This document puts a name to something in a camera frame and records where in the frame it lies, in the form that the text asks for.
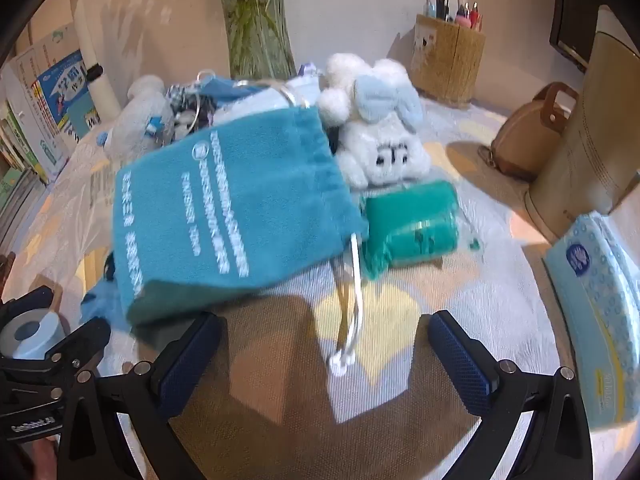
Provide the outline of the green cloth pack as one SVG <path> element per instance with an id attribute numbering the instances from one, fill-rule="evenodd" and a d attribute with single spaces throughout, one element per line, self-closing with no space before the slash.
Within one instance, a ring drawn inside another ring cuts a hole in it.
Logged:
<path id="1" fill-rule="evenodd" d="M 455 252 L 459 244 L 458 194 L 444 180 L 370 196 L 362 202 L 369 236 L 360 262 L 375 280 L 390 268 L 413 266 Z"/>

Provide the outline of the teal drawstring pouch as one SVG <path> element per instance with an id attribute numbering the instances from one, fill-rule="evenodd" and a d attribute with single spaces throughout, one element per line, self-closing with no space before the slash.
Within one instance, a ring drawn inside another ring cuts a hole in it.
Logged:
<path id="1" fill-rule="evenodd" d="M 122 312 L 139 326 L 203 310 L 341 255 L 367 232 L 315 108 L 201 130 L 116 176 Z"/>

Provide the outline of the grey plush toy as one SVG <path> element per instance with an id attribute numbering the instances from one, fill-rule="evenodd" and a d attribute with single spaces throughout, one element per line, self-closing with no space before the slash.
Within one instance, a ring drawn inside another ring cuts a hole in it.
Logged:
<path id="1" fill-rule="evenodd" d="M 110 162 L 124 166 L 171 144 L 175 115 L 159 76 L 144 75 L 127 92 L 128 104 L 107 133 L 104 152 Z"/>

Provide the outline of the white bunny plush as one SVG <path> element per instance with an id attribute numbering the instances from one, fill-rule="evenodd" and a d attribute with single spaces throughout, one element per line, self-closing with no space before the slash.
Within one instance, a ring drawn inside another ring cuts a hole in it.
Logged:
<path id="1" fill-rule="evenodd" d="M 331 55 L 317 106 L 323 127 L 337 132 L 334 157 L 353 190 L 421 180 L 430 172 L 431 157 L 418 137 L 423 106 L 399 62 Z"/>

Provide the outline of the blue tissue pack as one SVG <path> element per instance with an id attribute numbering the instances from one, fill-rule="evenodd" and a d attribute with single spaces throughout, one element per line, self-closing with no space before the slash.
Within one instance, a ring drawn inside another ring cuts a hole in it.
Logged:
<path id="1" fill-rule="evenodd" d="M 639 267 L 600 214 L 578 217 L 544 256 L 593 430 L 639 415 Z"/>

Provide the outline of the patterned table mat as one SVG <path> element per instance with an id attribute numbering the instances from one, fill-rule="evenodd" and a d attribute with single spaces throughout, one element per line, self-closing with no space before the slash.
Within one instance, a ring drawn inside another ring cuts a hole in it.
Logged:
<path id="1" fill-rule="evenodd" d="M 363 286 L 354 365 L 326 360 L 354 310 L 349 258 L 226 304 L 219 350 L 172 429 L 209 479 L 439 479 L 477 430 L 427 339 L 446 310 L 497 359 L 551 374 L 573 362 L 522 182 L 478 149 L 503 117 L 425 103 L 432 179 L 451 182 L 480 241 Z"/>

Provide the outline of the beige thermos bottle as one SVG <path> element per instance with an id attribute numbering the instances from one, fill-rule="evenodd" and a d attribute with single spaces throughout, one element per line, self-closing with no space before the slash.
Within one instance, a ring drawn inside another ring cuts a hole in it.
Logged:
<path id="1" fill-rule="evenodd" d="M 610 214 L 639 170 L 639 50 L 608 6 L 582 91 L 559 147 L 525 194 L 536 228 L 551 243 L 582 214 Z"/>

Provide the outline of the tan round handbag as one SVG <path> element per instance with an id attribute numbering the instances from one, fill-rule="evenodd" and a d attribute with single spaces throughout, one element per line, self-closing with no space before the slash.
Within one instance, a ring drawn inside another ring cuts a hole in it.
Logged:
<path id="1" fill-rule="evenodd" d="M 544 86 L 506 120 L 489 146 L 478 149 L 485 164 L 507 177 L 535 181 L 559 147 L 570 118 L 570 110 L 556 102 L 559 94 L 578 99 L 578 92 L 564 82 Z"/>

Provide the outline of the blue children's book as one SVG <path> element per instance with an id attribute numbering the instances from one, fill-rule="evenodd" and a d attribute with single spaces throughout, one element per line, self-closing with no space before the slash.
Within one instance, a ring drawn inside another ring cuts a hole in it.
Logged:
<path id="1" fill-rule="evenodd" d="M 17 55 L 4 81 L 44 178 L 56 179 L 79 140 L 99 121 L 74 25 L 55 29 Z"/>

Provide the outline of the woven pen holder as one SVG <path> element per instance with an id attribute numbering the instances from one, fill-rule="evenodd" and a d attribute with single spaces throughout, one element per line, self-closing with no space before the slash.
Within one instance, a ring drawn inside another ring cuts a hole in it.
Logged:
<path id="1" fill-rule="evenodd" d="M 486 37 L 481 32 L 418 14 L 409 76 L 435 101 L 466 107 L 474 96 Z"/>

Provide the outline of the glass flower vase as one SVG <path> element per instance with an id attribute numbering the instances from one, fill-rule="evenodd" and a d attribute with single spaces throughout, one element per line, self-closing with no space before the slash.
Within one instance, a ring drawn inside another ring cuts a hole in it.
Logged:
<path id="1" fill-rule="evenodd" d="M 281 79 L 296 73 L 284 0 L 221 0 L 234 79 Z"/>

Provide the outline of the wall television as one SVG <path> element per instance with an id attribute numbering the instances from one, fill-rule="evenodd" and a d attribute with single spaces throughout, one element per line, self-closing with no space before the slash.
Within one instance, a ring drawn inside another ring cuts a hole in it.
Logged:
<path id="1" fill-rule="evenodd" d="M 549 42 L 585 73 L 597 29 L 601 0 L 554 0 Z"/>

